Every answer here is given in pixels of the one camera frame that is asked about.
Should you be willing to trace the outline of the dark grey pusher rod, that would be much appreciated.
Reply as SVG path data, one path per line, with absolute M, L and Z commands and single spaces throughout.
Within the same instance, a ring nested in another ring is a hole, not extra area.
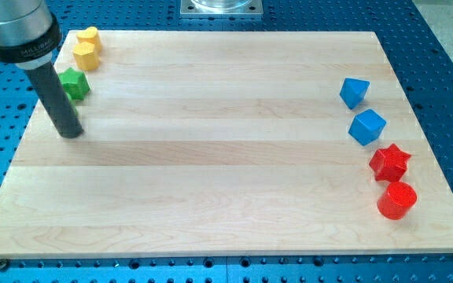
M 24 73 L 30 80 L 57 133 L 63 138 L 79 137 L 83 133 L 82 125 L 52 63 L 46 62 L 32 70 L 25 70 Z

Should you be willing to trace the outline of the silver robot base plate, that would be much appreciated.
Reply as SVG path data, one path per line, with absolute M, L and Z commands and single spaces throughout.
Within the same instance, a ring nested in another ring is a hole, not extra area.
M 260 15 L 262 0 L 182 0 L 182 16 Z

